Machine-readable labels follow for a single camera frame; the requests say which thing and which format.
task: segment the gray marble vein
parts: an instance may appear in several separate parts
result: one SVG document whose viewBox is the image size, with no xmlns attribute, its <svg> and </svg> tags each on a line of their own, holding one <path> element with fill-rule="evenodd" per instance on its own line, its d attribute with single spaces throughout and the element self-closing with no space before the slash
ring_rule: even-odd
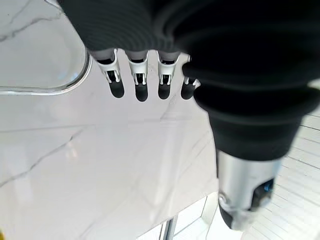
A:
<svg viewBox="0 0 320 240">
<path fill-rule="evenodd" d="M 213 137 L 211 137 L 205 144 L 204 144 L 204 146 L 200 149 L 200 151 L 198 151 L 198 153 L 196 154 L 196 156 L 194 157 L 194 159 L 196 159 L 202 152 L 203 152 L 203 150 L 206 148 L 206 146 L 209 144 L 209 143 L 211 143 L 212 141 L 213 141 Z"/>
<path fill-rule="evenodd" d="M 27 174 L 29 174 L 35 167 L 37 167 L 43 160 L 45 160 L 47 157 L 59 152 L 60 150 L 64 149 L 68 143 L 70 143 L 75 137 L 79 136 L 83 131 L 85 130 L 85 128 L 77 131 L 75 134 L 73 134 L 70 139 L 63 143 L 62 145 L 56 147 L 55 149 L 51 150 L 50 152 L 48 152 L 47 154 L 41 156 L 34 164 L 32 164 L 28 170 L 21 172 L 17 175 L 14 175 L 6 180 L 4 180 L 3 182 L 0 182 L 0 189 L 5 186 L 8 183 L 11 183 L 17 179 L 23 178 L 24 176 L 26 176 Z"/>
<path fill-rule="evenodd" d="M 61 16 L 63 15 L 63 12 L 60 12 L 59 14 L 57 14 L 56 16 L 52 16 L 52 17 L 37 17 L 31 20 L 31 22 L 27 23 L 26 25 L 13 30 L 12 32 L 6 34 L 6 35 L 0 35 L 0 43 L 4 42 L 6 40 L 9 39 L 13 39 L 16 35 L 18 35 L 19 33 L 23 32 L 24 30 L 26 30 L 27 28 L 29 28 L 30 26 L 42 22 L 42 21 L 53 21 L 53 20 L 58 20 Z"/>
<path fill-rule="evenodd" d="M 15 19 L 29 6 L 29 4 L 32 2 L 33 0 L 28 0 L 23 6 L 22 8 L 16 12 L 13 17 L 11 18 L 10 22 L 8 23 L 8 25 L 12 24 Z"/>
<path fill-rule="evenodd" d="M 210 134 L 210 130 L 207 130 L 191 147 L 191 151 L 198 145 L 198 143 L 204 139 L 208 134 Z"/>
<path fill-rule="evenodd" d="M 160 121 L 166 119 L 168 113 L 172 110 L 177 102 L 177 94 L 180 92 L 180 89 L 170 98 L 169 103 L 160 117 Z"/>
<path fill-rule="evenodd" d="M 118 210 L 126 201 L 128 201 L 130 198 L 130 195 L 133 193 L 133 190 L 131 190 L 126 197 L 123 198 L 122 201 L 120 201 L 111 211 L 108 213 L 101 214 L 99 217 L 95 218 L 86 228 L 85 230 L 76 238 L 77 240 L 85 239 L 85 237 L 92 231 L 92 229 L 100 224 L 108 215 L 114 213 L 116 210 Z"/>
</svg>

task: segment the robotic arm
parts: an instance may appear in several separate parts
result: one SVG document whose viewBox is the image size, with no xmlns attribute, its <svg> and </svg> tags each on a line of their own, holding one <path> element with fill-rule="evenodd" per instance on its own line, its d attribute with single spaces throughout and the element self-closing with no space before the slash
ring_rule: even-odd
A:
<svg viewBox="0 0 320 240">
<path fill-rule="evenodd" d="M 58 2 L 115 97 L 124 94 L 115 49 L 129 58 L 139 101 L 148 97 L 148 50 L 159 53 L 162 99 L 169 96 L 179 52 L 191 56 L 182 67 L 184 84 L 201 83 L 194 99 L 208 112 L 214 135 L 221 215 L 231 229 L 250 225 L 271 200 L 281 158 L 303 116 L 320 101 L 320 91 L 308 86 L 320 77 L 320 2 Z"/>
</svg>

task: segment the marble countertop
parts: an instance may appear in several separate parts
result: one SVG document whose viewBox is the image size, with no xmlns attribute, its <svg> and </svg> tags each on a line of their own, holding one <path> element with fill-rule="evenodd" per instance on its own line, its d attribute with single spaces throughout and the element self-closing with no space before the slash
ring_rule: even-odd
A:
<svg viewBox="0 0 320 240">
<path fill-rule="evenodd" d="M 1 5 L 2 86 L 56 86 L 81 69 L 84 47 L 59 10 L 41 0 Z M 95 63 L 69 93 L 0 96 L 0 230 L 8 240 L 134 240 L 217 191 L 207 114 L 180 97 L 187 57 L 161 100 L 150 52 L 149 97 L 141 103 L 127 57 L 118 54 L 121 99 Z"/>
</svg>

